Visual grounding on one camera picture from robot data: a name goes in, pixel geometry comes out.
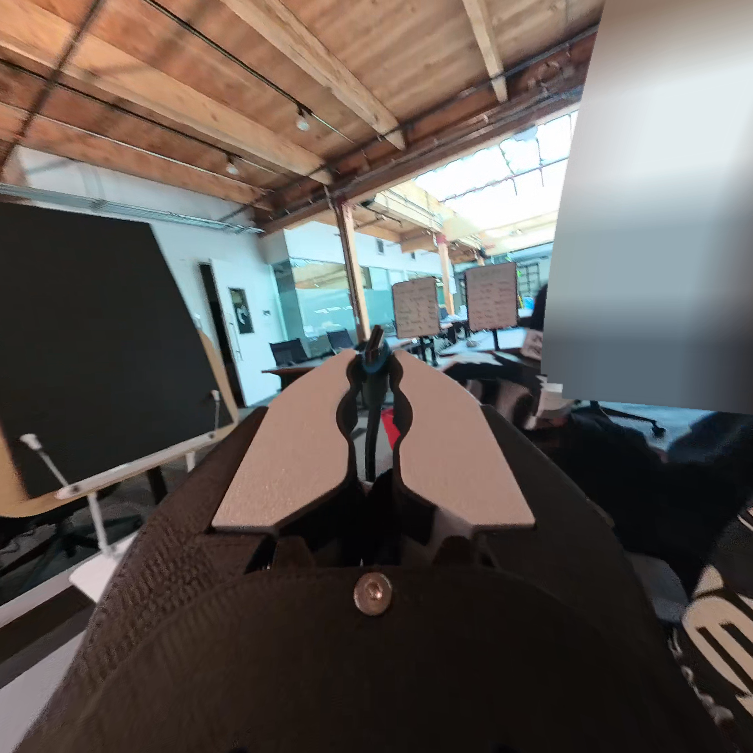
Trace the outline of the whiteboard with written list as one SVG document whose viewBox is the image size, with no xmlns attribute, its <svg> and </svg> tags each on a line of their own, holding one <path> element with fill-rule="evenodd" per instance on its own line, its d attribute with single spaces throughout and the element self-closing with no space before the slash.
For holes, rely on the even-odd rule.
<svg viewBox="0 0 753 753">
<path fill-rule="evenodd" d="M 464 272 L 469 331 L 473 334 L 490 332 L 493 352 L 500 352 L 499 331 L 518 325 L 517 280 L 517 266 L 511 261 L 473 267 Z"/>
</svg>

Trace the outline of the person's black printed hoodie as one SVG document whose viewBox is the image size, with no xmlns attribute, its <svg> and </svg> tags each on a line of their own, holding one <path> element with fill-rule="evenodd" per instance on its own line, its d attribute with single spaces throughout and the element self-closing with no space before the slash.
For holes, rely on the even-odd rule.
<svg viewBox="0 0 753 753">
<path fill-rule="evenodd" d="M 664 455 L 640 432 L 571 412 L 523 434 L 690 597 L 670 650 L 727 738 L 751 751 L 752 418 L 713 412 Z"/>
</svg>

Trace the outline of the black mesh office chair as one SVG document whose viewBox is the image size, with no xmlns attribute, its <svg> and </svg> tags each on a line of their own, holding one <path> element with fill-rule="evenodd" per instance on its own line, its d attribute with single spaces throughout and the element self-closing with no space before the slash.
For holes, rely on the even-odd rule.
<svg viewBox="0 0 753 753">
<path fill-rule="evenodd" d="M 602 415 L 604 417 L 607 417 L 608 419 L 620 419 L 620 420 L 626 420 L 626 421 L 632 421 L 632 422 L 641 422 L 642 424 L 645 424 L 650 427 L 651 433 L 653 434 L 654 438 L 661 439 L 666 436 L 666 429 L 663 426 L 661 426 L 657 422 L 657 420 L 652 419 L 650 417 L 644 417 L 640 415 L 635 415 L 634 413 L 627 413 L 622 410 L 604 407 L 597 400 L 589 401 L 587 408 L 592 413 Z"/>
</svg>

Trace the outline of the phone symbol door sign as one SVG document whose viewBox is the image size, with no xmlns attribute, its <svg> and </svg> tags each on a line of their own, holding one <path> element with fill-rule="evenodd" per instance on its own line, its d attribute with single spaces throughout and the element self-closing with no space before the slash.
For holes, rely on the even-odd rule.
<svg viewBox="0 0 753 753">
<path fill-rule="evenodd" d="M 255 329 L 251 318 L 251 311 L 246 291 L 239 287 L 229 287 L 229 295 L 233 307 L 233 315 L 239 334 L 254 334 Z"/>
</svg>

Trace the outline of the white board stand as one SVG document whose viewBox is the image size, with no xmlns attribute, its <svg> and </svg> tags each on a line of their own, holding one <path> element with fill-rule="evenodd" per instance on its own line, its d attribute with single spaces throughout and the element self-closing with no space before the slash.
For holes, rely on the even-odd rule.
<svg viewBox="0 0 753 753">
<path fill-rule="evenodd" d="M 108 486 L 103 491 L 86 490 L 82 482 L 72 483 L 62 475 L 52 461 L 37 435 L 25 433 L 19 442 L 28 448 L 44 465 L 58 483 L 57 489 L 43 494 L 43 498 L 24 500 L 20 518 L 28 520 L 23 533 L 27 534 L 39 527 L 50 526 L 52 531 L 48 538 L 26 549 L 16 559 L 2 569 L 2 577 L 31 566 L 27 574 L 23 591 L 30 590 L 44 580 L 44 572 L 53 560 L 65 556 L 74 558 L 79 551 L 113 555 L 115 544 L 108 540 L 109 529 L 126 526 L 129 532 L 137 532 L 142 525 L 140 515 L 128 515 L 106 521 L 102 513 L 101 501 L 118 485 Z"/>
</svg>

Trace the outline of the grey office desk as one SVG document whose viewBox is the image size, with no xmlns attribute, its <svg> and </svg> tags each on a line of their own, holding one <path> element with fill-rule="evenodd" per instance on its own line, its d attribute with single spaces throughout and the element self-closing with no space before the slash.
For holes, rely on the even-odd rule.
<svg viewBox="0 0 753 753">
<path fill-rule="evenodd" d="M 438 364 L 448 368 L 453 364 L 521 364 L 538 368 L 540 363 L 522 355 L 522 346 L 527 330 L 513 327 L 496 331 L 474 333 L 472 337 L 459 340 L 438 354 Z"/>
</svg>

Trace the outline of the wooden post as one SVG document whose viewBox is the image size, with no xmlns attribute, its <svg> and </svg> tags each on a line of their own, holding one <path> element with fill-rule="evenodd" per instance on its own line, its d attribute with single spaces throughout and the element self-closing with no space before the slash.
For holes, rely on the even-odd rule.
<svg viewBox="0 0 753 753">
<path fill-rule="evenodd" d="M 344 265 L 353 307 L 356 334 L 358 342 L 363 343 L 371 337 L 371 323 L 368 317 L 362 269 L 355 245 L 353 205 L 344 200 L 337 200 L 334 203 L 334 215 L 344 253 Z"/>
</svg>

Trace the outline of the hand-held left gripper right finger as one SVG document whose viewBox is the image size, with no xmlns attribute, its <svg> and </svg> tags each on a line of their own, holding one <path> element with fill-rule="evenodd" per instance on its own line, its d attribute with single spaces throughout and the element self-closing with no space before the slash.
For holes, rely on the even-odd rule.
<svg viewBox="0 0 753 753">
<path fill-rule="evenodd" d="M 448 538 L 533 530 L 534 513 L 472 394 L 409 354 L 394 353 L 389 373 L 399 431 L 393 482 L 414 548 L 433 558 Z"/>
</svg>

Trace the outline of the whiteboard with table grid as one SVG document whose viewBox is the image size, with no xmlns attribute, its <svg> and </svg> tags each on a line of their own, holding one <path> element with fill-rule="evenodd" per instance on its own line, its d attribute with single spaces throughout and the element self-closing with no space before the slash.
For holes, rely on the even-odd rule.
<svg viewBox="0 0 753 753">
<path fill-rule="evenodd" d="M 435 338 L 441 334 L 437 278 L 422 276 L 398 282 L 391 293 L 396 337 L 418 341 L 419 356 L 427 362 L 426 347 L 435 353 Z"/>
</svg>

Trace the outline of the wooden office desk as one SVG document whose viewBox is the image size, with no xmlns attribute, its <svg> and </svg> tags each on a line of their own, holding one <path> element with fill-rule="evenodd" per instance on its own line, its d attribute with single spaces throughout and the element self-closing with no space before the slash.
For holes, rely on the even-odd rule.
<svg viewBox="0 0 753 753">
<path fill-rule="evenodd" d="M 297 381 L 315 368 L 323 365 L 325 362 L 332 360 L 335 356 L 334 353 L 330 353 L 324 357 L 309 359 L 297 364 L 276 366 L 272 369 L 263 370 L 261 373 L 277 377 L 280 381 L 278 391 L 285 391 L 293 382 Z"/>
</svg>

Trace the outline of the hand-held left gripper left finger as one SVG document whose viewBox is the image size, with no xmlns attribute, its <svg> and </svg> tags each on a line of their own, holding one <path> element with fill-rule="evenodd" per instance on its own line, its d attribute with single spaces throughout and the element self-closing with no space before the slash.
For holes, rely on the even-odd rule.
<svg viewBox="0 0 753 753">
<path fill-rule="evenodd" d="M 361 489 L 351 436 L 357 364 L 358 353 L 345 350 L 270 403 L 215 513 L 214 530 L 278 534 Z"/>
</svg>

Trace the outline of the glass partition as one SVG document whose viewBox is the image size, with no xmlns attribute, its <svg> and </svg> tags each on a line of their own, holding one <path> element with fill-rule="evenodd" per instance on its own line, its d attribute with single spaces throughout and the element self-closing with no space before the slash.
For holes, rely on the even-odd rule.
<svg viewBox="0 0 753 753">
<path fill-rule="evenodd" d="M 328 334 L 346 332 L 358 342 L 346 266 L 287 259 L 272 266 L 285 332 L 309 355 L 330 347 Z"/>
</svg>

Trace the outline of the black board with wooden frame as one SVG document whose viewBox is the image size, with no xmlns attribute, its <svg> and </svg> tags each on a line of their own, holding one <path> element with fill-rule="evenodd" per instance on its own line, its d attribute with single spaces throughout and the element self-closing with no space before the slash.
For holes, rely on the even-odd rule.
<svg viewBox="0 0 753 753">
<path fill-rule="evenodd" d="M 149 224 L 1 209 L 2 517 L 235 428 L 221 360 Z"/>
</svg>

